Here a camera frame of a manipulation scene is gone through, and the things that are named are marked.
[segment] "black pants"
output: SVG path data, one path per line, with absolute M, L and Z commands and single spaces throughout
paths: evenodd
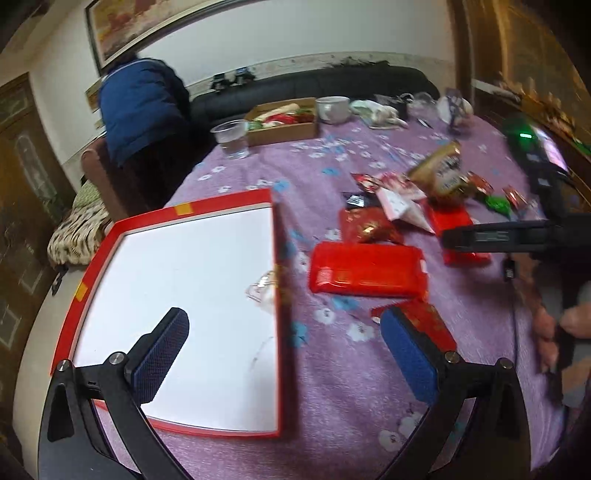
M 172 135 L 155 142 L 122 166 L 148 210 L 170 200 L 195 165 L 197 152 L 188 135 Z

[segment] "framed painting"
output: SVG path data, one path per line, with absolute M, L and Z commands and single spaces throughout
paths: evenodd
M 100 74 L 130 48 L 138 50 L 172 30 L 253 0 L 93 0 L 86 21 Z

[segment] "wooden door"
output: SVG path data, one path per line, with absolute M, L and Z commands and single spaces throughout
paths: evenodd
M 18 368 L 56 273 L 47 244 L 74 191 L 25 77 L 0 87 L 0 429 L 12 423 Z

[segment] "purple tablecloth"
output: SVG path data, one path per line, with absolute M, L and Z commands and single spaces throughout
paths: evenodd
M 293 396 L 285 399 L 287 428 L 279 439 L 214 439 L 160 432 L 195 478 L 372 479 L 400 449 L 426 406 L 414 399 L 379 327 L 369 317 L 371 307 L 391 301 L 312 295 L 307 287 L 309 257 L 316 243 L 340 239 L 340 192 L 357 191 L 349 173 L 406 171 L 447 141 L 444 134 L 415 122 L 409 130 L 389 131 L 370 130 L 360 121 L 322 125 L 316 139 L 252 148 L 243 160 L 229 161 L 216 147 L 185 179 L 168 205 L 272 188 L 287 238 L 284 254 L 291 266 L 296 387 Z M 497 192 L 507 184 L 526 191 L 524 175 L 492 126 L 475 118 L 470 137 L 460 142 L 464 171 L 480 174 Z M 480 222 L 502 221 L 475 202 L 468 202 L 467 208 Z M 443 264 L 434 236 L 409 228 L 405 240 L 423 249 L 430 302 L 464 359 L 484 364 L 493 364 L 501 356 L 512 359 L 511 309 L 508 286 L 501 278 L 501 257 L 494 255 L 486 268 L 450 268 Z M 537 373 L 529 314 L 521 305 L 517 319 L 518 374 L 535 467 L 556 448 L 562 413 L 546 399 L 547 384 Z M 462 434 L 465 417 L 456 423 L 447 454 Z M 120 458 L 128 463 L 124 453 Z

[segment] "glass of water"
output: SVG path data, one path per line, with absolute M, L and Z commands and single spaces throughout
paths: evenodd
M 217 143 L 230 160 L 248 156 L 248 121 L 232 120 L 211 129 Z

